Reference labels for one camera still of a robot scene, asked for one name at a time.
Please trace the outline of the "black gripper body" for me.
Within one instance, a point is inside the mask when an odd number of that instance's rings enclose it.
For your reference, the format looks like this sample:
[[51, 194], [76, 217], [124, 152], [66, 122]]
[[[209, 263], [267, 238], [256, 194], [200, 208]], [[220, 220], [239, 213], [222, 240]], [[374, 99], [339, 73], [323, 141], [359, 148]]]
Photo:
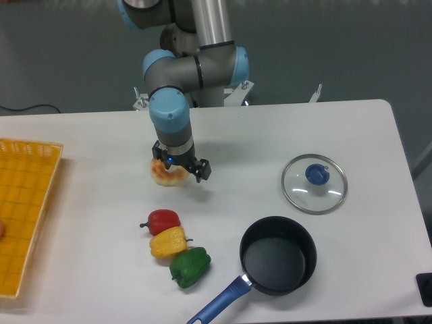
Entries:
[[160, 149], [160, 160], [163, 162], [166, 169], [169, 169], [172, 165], [176, 165], [182, 166], [188, 172], [196, 172], [197, 159], [195, 157], [194, 143], [176, 147], [160, 144]]

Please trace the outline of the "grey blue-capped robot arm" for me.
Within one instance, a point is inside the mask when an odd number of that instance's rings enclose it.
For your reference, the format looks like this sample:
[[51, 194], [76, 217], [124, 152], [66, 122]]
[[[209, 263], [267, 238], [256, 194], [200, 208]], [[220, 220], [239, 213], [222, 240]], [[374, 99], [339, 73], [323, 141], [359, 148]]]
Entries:
[[210, 163], [195, 155], [188, 93], [238, 86], [249, 77], [246, 50], [235, 45], [227, 1], [118, 1], [124, 22], [144, 30], [164, 26], [193, 36], [197, 45], [173, 35], [142, 62], [149, 115], [157, 134], [153, 157], [166, 169], [183, 167], [207, 180]]

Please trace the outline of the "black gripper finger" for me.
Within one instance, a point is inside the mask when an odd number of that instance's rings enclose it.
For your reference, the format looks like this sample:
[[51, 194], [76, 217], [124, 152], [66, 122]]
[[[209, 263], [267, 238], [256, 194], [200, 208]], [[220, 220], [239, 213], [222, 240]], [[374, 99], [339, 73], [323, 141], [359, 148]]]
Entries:
[[153, 158], [162, 162], [165, 169], [169, 168], [167, 150], [161, 147], [161, 143], [157, 140], [152, 147]]
[[207, 181], [212, 172], [210, 163], [206, 159], [193, 160], [188, 167], [188, 171], [196, 178], [197, 183], [203, 180]]

